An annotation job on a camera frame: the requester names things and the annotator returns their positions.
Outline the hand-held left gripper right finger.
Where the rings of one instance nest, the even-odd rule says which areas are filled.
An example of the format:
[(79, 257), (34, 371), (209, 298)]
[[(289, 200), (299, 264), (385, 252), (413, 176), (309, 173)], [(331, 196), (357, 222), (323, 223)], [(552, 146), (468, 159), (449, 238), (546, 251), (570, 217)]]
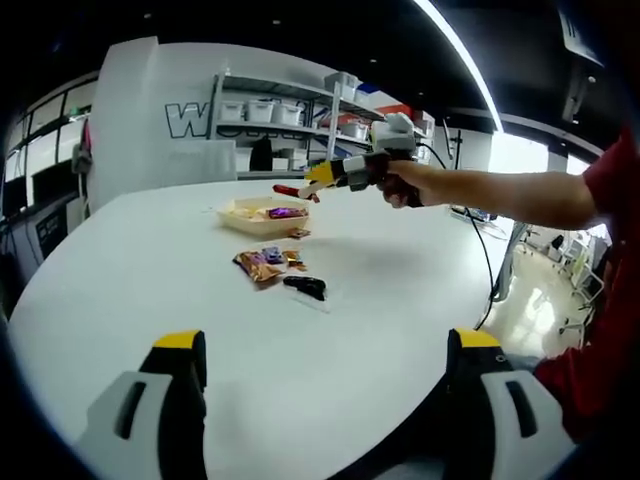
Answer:
[(446, 479), (548, 479), (575, 450), (556, 399), (491, 335), (450, 330), (444, 381)]

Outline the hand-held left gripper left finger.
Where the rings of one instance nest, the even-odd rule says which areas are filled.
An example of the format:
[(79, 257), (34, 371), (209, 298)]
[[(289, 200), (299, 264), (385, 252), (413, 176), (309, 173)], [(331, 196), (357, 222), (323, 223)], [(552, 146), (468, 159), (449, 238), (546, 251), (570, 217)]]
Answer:
[(204, 332), (165, 335), (90, 405), (74, 450), (101, 479), (205, 479), (206, 386)]

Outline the person's right hand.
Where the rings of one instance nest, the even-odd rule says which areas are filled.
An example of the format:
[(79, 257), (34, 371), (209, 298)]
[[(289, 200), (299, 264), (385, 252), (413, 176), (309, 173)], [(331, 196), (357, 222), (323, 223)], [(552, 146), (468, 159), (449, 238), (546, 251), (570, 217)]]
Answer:
[(395, 164), (397, 161), (386, 161), (378, 167), (379, 178), (376, 186), (383, 198), (396, 209), (423, 207), (419, 189), (393, 172)]

